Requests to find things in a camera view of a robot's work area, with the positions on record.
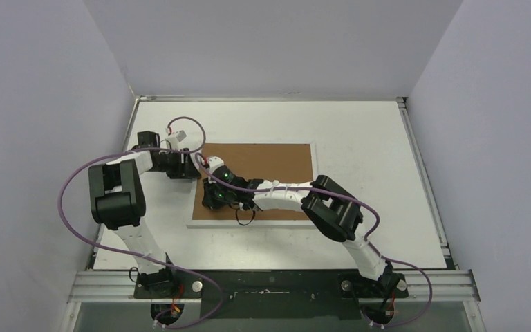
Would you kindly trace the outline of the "white picture frame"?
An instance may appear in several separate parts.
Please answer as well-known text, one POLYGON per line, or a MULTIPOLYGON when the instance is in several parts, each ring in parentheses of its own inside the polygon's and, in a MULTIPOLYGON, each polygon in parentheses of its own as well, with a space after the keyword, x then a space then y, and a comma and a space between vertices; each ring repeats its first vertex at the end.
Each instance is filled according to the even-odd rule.
MULTIPOLYGON (((303 144, 310 143, 313 148, 313 164, 317 167, 316 176, 318 175, 318 165, 317 165, 317 150, 316 145, 313 141, 294 141, 294 142, 233 142, 233 141, 216 141, 209 143, 258 143, 258 144, 303 144)), ((196 187, 193 190, 194 199, 196 193, 196 187)), ((262 229, 291 229, 291 230, 313 230, 315 227, 308 218, 298 212, 293 211, 283 211, 283 210, 268 210, 265 212, 257 212, 255 215, 252 215, 251 219, 247 223, 242 223, 237 221, 236 224, 226 223, 225 225, 218 224, 216 221, 201 221, 194 222, 192 217, 190 220, 185 222, 185 225, 189 229, 233 229, 237 227, 246 227, 246 228, 262 228, 262 229)))

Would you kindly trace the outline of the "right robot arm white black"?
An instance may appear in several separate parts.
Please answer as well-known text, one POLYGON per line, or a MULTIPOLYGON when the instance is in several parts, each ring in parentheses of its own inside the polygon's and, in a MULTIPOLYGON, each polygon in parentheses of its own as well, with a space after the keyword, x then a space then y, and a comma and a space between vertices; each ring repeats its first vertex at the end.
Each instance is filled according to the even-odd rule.
POLYGON ((379 297, 405 291, 407 282, 393 265, 358 235, 363 214, 356 198, 328 176, 307 183, 281 183, 264 179, 246 180, 227 166, 205 167, 203 205, 211 210, 224 206, 262 212, 288 210, 304 213, 327 239, 341 243, 363 277, 364 290, 379 297))

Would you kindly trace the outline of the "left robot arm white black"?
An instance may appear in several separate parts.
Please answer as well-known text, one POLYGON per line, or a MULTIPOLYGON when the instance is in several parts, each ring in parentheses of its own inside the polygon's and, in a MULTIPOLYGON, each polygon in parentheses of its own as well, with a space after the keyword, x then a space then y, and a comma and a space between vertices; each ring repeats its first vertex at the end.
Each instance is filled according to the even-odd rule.
POLYGON ((88 169, 91 214, 96 223, 114 232, 136 262, 136 284, 144 292, 164 298, 176 295, 182 282, 145 222, 147 204, 140 177, 163 173, 171 180, 198 180, 201 175, 181 145, 184 131, 138 133, 136 145, 123 155, 88 169))

